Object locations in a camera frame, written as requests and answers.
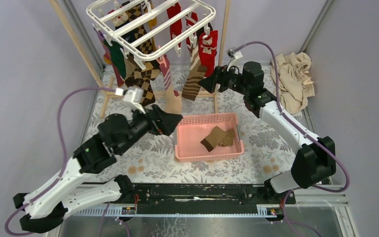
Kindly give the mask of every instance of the wooden frame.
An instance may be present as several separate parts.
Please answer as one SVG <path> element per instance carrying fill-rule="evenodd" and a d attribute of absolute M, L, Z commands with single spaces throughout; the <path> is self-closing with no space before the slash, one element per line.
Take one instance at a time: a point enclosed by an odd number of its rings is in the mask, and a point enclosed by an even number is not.
<path fill-rule="evenodd" d="M 93 62 L 91 58 L 89 57 L 85 47 L 83 44 L 80 42 L 79 37 L 77 36 L 75 30 L 73 29 L 72 25 L 69 22 L 69 19 L 67 18 L 66 14 L 60 7 L 59 3 L 57 0 L 49 0 L 50 4 L 54 8 L 54 11 L 56 12 L 57 16 L 59 16 L 60 21 L 62 22 L 63 26 L 65 27 L 67 33 L 69 34 L 70 38 L 72 39 L 76 49 L 78 50 L 79 54 L 81 55 L 82 59 L 84 60 L 86 66 L 88 67 L 88 70 L 90 71 L 91 75 L 94 77 L 97 85 L 99 87 L 104 87 L 104 83 L 102 82 L 99 73 L 93 66 Z M 226 10 L 225 10 L 225 17 L 224 17 L 224 22 L 223 22 L 223 31 L 222 31 L 222 39 L 221 39 L 221 45 L 220 45 L 220 52 L 219 52 L 219 65 L 221 65 L 222 60 L 223 60 L 223 52 L 224 52 L 224 46 L 225 46 L 225 40 L 226 40 L 226 31 L 227 31 L 227 21 L 228 21 L 228 14 L 230 10 L 230 2 L 231 0 L 226 0 Z M 114 77 L 110 78 L 110 82 L 108 84 L 108 88 L 112 88 L 114 85 Z M 102 91 L 104 94 L 104 103 L 102 106 L 101 110 L 101 118 L 105 117 L 105 112 L 107 110 L 107 106 L 109 103 L 110 99 L 115 99 L 115 98 L 121 98 L 120 96 L 117 96 L 114 94 L 114 92 L 109 92 L 109 91 Z M 155 91 L 154 92 L 155 97 L 157 98 L 164 98 L 165 97 L 165 92 L 164 91 Z M 210 94 L 204 89 L 200 90 L 200 93 L 198 94 L 198 97 L 212 97 L 214 98 L 214 112 L 218 113 L 219 112 L 219 105 L 218 105 L 218 99 L 217 99 L 217 90 L 213 93 Z"/>

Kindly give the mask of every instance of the beige sweater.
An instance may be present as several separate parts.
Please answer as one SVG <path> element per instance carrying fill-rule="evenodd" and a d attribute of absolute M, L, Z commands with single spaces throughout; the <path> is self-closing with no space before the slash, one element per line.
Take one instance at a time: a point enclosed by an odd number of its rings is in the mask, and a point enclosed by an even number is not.
<path fill-rule="evenodd" d="M 295 114 L 307 106 L 307 98 L 314 96 L 313 82 L 309 68 L 311 59 L 305 53 L 282 54 L 276 57 L 278 65 L 280 102 L 291 114 Z M 273 60 L 271 61 L 271 77 L 276 83 Z"/>

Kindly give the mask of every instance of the beige cloth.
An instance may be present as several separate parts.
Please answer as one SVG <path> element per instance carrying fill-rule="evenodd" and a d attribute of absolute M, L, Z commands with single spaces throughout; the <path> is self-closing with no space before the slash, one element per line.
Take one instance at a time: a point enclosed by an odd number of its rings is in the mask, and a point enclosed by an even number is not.
<path fill-rule="evenodd" d="M 311 59 L 305 53 L 282 54 L 276 57 L 280 78 L 280 102 L 291 114 L 295 114 L 307 106 L 307 98 L 314 96 L 313 82 L 309 68 Z M 271 77 L 276 83 L 274 61 L 271 60 Z"/>

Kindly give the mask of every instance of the pink basket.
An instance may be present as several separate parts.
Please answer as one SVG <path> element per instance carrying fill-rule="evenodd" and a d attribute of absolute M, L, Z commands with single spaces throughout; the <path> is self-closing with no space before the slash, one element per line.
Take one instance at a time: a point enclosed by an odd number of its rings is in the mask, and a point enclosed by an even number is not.
<path fill-rule="evenodd" d="M 238 158 L 245 151 L 239 138 L 235 113 L 184 116 L 176 131 L 175 156 L 180 162 L 208 161 Z M 226 131 L 234 129 L 234 142 L 231 147 L 217 146 L 208 152 L 200 142 L 210 134 L 215 126 Z"/>

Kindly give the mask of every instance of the white wall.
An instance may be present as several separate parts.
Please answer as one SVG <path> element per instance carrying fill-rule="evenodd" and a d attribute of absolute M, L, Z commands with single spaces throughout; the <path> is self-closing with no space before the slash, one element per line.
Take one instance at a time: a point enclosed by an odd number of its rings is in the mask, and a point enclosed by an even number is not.
<path fill-rule="evenodd" d="M 86 8 L 95 0 L 71 1 L 76 7 L 92 41 L 102 55 L 104 50 L 92 30 L 91 19 L 85 13 Z M 154 6 L 164 2 L 164 0 L 152 1 Z M 181 5 L 184 7 L 186 1 L 182 0 L 182 2 Z M 221 34 L 226 1 L 204 0 L 204 2 L 216 9 L 217 15 L 212 22 L 212 26 L 215 30 L 219 30 Z M 275 53 L 298 52 L 324 2 L 325 0 L 233 0 L 231 1 L 225 50 L 249 41 L 261 40 L 269 43 Z M 166 13 L 158 16 L 158 22 L 165 22 L 167 19 Z M 185 21 L 183 21 L 183 29 L 186 29 Z M 164 44 L 168 40 L 170 40 L 169 29 L 156 37 L 156 43 Z M 183 49 L 181 57 L 177 57 L 173 50 L 168 52 L 171 63 L 190 63 L 188 50 L 184 47 Z M 243 61 L 255 60 L 269 63 L 271 58 L 267 49 L 260 46 L 254 49 L 246 49 L 243 54 L 245 56 Z"/>
<path fill-rule="evenodd" d="M 359 235 L 379 236 L 379 1 L 335 1 L 308 53 L 318 132 L 333 138 L 350 172 Z M 336 179 L 343 180 L 339 169 Z"/>
<path fill-rule="evenodd" d="M 7 236 L 4 223 L 15 210 L 12 197 L 33 191 L 61 167 L 60 101 L 92 85 L 48 1 L 0 1 L 0 237 Z M 92 93 L 83 92 L 63 110 L 69 154 L 79 142 L 91 99 Z M 18 220 L 11 226 L 20 231 Z"/>

